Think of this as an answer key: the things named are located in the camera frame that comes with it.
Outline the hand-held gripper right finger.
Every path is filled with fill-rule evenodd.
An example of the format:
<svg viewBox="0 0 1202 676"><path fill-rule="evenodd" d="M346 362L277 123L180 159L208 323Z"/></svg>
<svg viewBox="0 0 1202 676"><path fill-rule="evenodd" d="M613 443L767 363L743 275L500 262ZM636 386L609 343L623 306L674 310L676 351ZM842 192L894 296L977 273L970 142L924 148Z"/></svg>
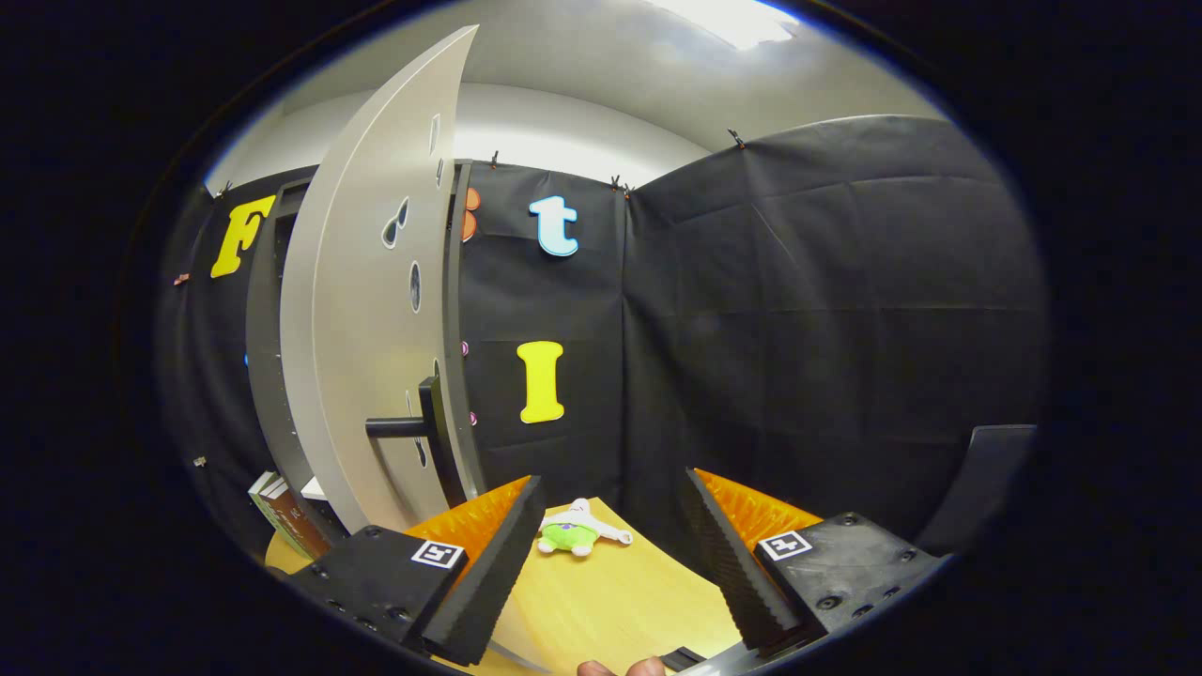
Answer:
<svg viewBox="0 0 1202 676"><path fill-rule="evenodd" d="M820 518L700 468L683 479L683 511L743 645L762 658L850 631L945 565L859 512Z"/></svg>

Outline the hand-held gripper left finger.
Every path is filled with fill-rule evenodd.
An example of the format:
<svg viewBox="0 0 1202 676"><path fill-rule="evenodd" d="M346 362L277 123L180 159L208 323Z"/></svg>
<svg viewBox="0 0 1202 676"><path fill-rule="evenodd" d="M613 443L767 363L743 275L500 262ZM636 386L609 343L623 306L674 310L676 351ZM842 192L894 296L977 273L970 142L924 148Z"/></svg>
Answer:
<svg viewBox="0 0 1202 676"><path fill-rule="evenodd" d="M545 508L541 478L519 478L407 530L365 526L286 582L387 645L477 665Z"/></svg>

